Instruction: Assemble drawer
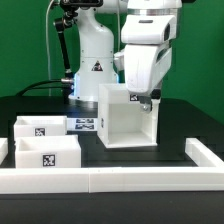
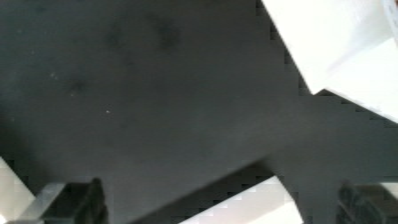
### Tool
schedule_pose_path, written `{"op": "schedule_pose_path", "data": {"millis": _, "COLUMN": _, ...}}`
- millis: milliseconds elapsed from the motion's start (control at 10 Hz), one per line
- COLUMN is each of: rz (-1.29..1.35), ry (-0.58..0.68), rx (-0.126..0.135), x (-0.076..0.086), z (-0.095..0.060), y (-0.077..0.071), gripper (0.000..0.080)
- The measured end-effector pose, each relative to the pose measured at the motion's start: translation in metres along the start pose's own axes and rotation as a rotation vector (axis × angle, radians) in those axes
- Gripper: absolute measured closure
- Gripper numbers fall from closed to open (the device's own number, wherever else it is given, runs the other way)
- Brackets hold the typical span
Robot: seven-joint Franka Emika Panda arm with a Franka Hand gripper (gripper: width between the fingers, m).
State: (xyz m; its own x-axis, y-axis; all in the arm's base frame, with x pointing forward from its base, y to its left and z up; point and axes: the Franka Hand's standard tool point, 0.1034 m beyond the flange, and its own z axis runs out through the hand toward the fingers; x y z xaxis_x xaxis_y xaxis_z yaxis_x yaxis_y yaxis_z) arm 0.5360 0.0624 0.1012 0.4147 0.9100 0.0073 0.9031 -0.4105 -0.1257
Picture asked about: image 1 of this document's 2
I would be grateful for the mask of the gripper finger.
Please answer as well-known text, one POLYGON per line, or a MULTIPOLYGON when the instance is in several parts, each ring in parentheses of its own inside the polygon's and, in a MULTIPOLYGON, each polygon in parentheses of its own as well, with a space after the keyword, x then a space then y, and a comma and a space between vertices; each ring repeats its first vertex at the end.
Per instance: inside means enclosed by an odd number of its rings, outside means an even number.
POLYGON ((150 97, 140 96, 139 97, 141 109, 144 112, 150 112, 152 110, 152 101, 150 97))
POLYGON ((151 93, 152 99, 160 99, 161 98, 161 90, 160 89, 154 89, 151 93))

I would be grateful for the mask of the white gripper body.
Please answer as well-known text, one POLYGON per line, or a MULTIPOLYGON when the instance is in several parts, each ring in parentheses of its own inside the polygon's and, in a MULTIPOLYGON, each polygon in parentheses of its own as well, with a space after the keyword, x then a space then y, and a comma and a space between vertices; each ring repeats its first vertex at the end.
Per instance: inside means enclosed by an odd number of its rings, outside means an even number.
POLYGON ((127 45, 124 73, 128 91, 150 94, 171 67, 172 48, 162 45, 127 45))

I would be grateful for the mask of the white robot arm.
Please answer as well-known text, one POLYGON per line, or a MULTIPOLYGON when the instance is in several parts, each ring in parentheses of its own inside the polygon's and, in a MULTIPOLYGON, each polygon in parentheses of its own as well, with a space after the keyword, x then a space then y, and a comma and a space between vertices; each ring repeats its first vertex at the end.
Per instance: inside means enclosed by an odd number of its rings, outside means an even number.
POLYGON ((68 102, 95 108, 99 86, 117 84, 124 72, 128 93, 140 101, 143 110, 152 109, 153 92, 171 67, 171 42, 178 36, 182 0, 52 0, 63 10, 54 22, 69 85, 68 102), (114 51, 114 35, 100 24, 97 13, 127 14, 120 30, 124 49, 114 51), (80 67, 72 72, 64 30, 78 27, 80 67))

